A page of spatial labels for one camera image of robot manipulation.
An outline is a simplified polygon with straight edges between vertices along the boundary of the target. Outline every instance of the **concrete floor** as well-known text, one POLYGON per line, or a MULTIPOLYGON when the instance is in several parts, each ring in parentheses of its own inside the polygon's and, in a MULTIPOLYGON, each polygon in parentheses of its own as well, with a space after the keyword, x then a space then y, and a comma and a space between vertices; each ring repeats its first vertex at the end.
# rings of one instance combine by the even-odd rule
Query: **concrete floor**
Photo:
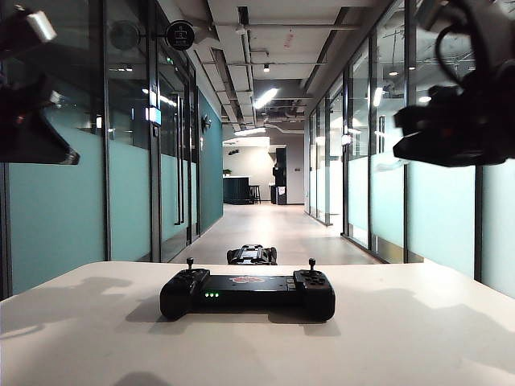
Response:
POLYGON ((172 263, 194 257, 196 264, 227 264, 227 251, 244 244, 275 247, 279 265, 379 264, 342 239, 339 227, 325 227, 304 213, 302 205, 224 205, 224 216, 172 263))

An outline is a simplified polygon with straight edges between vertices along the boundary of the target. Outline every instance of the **wall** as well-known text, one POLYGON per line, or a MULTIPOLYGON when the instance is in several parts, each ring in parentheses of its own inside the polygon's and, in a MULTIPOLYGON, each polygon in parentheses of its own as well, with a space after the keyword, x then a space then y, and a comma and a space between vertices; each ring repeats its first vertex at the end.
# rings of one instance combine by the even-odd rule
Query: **wall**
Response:
POLYGON ((304 138, 292 135, 285 143, 287 203, 304 203, 304 138))
POLYGON ((238 147, 238 154, 229 155, 235 147, 224 147, 224 169, 231 175, 248 175, 250 185, 259 185, 261 200, 270 200, 269 183, 275 182, 272 175, 274 160, 265 147, 238 147))
POLYGON ((199 92, 200 116, 207 114, 211 127, 200 132, 200 231, 205 232, 224 214, 222 181, 222 124, 216 110, 199 92))

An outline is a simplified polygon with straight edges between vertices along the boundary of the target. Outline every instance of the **red logo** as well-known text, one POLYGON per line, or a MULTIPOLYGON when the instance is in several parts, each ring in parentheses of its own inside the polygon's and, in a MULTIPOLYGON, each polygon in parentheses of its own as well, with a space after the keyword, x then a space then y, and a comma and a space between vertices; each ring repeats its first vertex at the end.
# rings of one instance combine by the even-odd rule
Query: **red logo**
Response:
POLYGON ((263 279, 262 277, 252 277, 252 276, 231 277, 229 280, 234 283, 237 283, 237 284, 264 283, 265 282, 265 279, 263 279))

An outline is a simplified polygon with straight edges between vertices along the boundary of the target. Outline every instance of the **ceiling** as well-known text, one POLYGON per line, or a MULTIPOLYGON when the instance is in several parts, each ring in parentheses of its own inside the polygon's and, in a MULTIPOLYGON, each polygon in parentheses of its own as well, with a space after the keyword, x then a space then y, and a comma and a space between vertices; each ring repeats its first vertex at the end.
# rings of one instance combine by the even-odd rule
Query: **ceiling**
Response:
POLYGON ((197 27, 195 53, 232 130, 263 126, 300 131, 310 100, 309 79, 326 66, 323 47, 361 28, 361 13, 376 0, 176 0, 197 27), (270 72, 264 72, 264 65, 270 72), (278 88, 263 109, 253 106, 278 88))

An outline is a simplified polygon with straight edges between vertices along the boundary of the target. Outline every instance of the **fluorescent light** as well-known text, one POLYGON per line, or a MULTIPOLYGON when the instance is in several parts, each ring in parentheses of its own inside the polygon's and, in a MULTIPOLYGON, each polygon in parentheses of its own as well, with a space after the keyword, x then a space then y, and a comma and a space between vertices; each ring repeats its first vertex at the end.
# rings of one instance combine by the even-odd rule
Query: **fluorescent light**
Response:
POLYGON ((376 88, 376 92, 373 94, 373 102, 372 102, 374 107, 379 107, 379 105, 381 104, 382 97, 383 97, 383 88, 382 87, 376 88))
POLYGON ((244 135, 250 135, 250 134, 256 134, 256 133, 265 133, 266 129, 264 127, 256 127, 255 129, 247 129, 247 130, 241 130, 241 131, 235 131, 234 135, 237 135, 238 137, 244 136, 244 135))
POLYGON ((275 95, 277 94, 278 88, 271 88, 267 92, 265 92, 257 101, 254 103, 254 107, 256 109, 260 109, 264 105, 266 105, 268 102, 270 102, 272 99, 274 99, 275 95))
POLYGON ((160 96, 159 96, 159 99, 160 99, 162 102, 169 104, 170 106, 177 107, 177 104, 176 104, 174 101, 172 101, 172 100, 170 100, 170 99, 166 98, 166 97, 165 97, 165 96, 163 96, 163 95, 160 95, 160 96))
POLYGON ((344 134, 341 136, 341 144, 342 146, 350 145, 352 143, 352 137, 348 134, 344 134))

